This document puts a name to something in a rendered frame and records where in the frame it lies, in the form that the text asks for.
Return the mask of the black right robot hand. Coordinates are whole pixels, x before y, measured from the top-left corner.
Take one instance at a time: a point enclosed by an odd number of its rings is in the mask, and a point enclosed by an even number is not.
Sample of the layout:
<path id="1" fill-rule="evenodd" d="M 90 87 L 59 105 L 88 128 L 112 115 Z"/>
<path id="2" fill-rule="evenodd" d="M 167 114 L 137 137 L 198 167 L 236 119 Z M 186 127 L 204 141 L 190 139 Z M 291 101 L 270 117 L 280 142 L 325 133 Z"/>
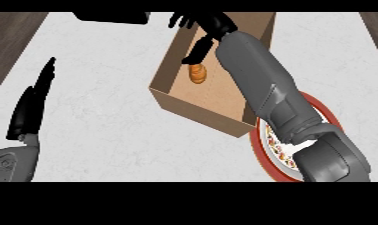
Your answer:
<path id="1" fill-rule="evenodd" d="M 181 60 L 181 63 L 187 65 L 202 63 L 214 44 L 212 40 L 221 41 L 221 38 L 237 30 L 237 26 L 223 12 L 174 12 L 168 27 L 178 25 L 190 29 L 193 23 L 198 23 L 205 31 L 205 36 L 196 41 L 187 57 Z"/>

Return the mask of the dark wooden cabinet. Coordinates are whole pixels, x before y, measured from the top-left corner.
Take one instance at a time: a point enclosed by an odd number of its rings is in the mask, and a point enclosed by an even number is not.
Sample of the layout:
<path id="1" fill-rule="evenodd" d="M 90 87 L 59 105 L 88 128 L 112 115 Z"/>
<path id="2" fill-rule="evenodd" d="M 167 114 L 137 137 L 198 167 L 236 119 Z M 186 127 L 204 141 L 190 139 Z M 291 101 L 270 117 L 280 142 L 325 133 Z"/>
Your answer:
<path id="1" fill-rule="evenodd" d="M 47 17 L 47 12 L 0 12 L 0 84 Z"/>

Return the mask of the red-rimmed patterned plate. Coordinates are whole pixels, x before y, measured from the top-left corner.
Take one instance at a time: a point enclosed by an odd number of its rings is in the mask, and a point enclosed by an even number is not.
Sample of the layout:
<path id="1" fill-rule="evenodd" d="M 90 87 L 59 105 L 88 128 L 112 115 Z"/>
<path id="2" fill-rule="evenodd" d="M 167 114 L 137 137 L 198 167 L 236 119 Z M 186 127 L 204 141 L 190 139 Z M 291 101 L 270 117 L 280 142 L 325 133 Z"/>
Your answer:
<path id="1" fill-rule="evenodd" d="M 338 119 L 323 103 L 307 93 L 302 93 L 302 96 L 322 116 L 323 121 L 341 128 Z M 279 182 L 301 182 L 302 176 L 299 172 L 288 167 L 268 147 L 266 122 L 261 119 L 257 119 L 255 128 L 249 132 L 249 139 L 257 160 L 271 179 Z"/>

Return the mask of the dark wooden panel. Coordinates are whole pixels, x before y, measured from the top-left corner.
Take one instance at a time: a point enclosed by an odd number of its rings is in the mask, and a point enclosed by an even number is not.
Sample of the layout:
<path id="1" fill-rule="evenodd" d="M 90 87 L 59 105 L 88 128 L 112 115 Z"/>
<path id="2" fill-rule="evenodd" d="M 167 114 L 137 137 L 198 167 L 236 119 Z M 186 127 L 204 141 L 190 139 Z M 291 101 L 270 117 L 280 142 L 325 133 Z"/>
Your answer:
<path id="1" fill-rule="evenodd" d="M 378 12 L 360 12 L 360 17 L 375 44 L 378 48 Z"/>

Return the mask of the brown cardboard box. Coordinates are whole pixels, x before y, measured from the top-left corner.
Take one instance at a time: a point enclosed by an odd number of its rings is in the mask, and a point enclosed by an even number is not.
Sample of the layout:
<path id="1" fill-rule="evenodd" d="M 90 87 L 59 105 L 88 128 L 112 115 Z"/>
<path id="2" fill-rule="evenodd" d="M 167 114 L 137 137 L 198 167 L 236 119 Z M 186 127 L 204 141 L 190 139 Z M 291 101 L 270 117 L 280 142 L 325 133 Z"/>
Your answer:
<path id="1" fill-rule="evenodd" d="M 214 42 L 202 61 L 206 78 L 201 84 L 190 81 L 189 66 L 181 64 L 181 59 L 204 36 L 205 31 L 198 24 L 193 24 L 190 29 L 178 29 L 149 90 L 162 109 L 240 137 L 255 128 L 257 118 L 215 58 L 218 42 Z"/>

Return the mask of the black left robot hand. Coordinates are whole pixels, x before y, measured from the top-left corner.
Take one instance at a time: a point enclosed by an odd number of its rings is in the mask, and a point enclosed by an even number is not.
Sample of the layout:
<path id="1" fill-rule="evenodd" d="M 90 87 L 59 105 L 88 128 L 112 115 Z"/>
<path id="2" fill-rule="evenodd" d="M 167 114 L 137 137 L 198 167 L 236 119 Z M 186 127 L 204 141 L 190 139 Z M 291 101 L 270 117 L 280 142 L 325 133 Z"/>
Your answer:
<path id="1" fill-rule="evenodd" d="M 51 57 L 41 69 L 35 84 L 20 95 L 10 118 L 7 140 L 17 140 L 20 135 L 37 134 L 40 131 L 44 102 L 54 79 L 54 61 L 56 58 Z"/>

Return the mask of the black appliance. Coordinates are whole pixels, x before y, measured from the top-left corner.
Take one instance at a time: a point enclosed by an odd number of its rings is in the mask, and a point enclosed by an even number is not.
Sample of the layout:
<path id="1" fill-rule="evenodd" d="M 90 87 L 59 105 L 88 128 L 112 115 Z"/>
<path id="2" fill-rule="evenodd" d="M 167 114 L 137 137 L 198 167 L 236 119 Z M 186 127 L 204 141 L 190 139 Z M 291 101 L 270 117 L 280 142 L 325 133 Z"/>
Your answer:
<path id="1" fill-rule="evenodd" d="M 75 12 L 82 21 L 125 23 L 144 25 L 149 21 L 149 12 Z"/>

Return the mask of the golden croissant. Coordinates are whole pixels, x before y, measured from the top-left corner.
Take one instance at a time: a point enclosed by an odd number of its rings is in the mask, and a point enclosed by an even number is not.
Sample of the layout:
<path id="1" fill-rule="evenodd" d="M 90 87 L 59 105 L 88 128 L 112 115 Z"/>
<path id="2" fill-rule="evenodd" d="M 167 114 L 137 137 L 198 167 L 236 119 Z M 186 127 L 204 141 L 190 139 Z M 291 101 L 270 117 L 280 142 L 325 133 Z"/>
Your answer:
<path id="1" fill-rule="evenodd" d="M 195 84 L 201 84 L 206 79 L 206 69 L 202 64 L 189 66 L 189 78 Z"/>

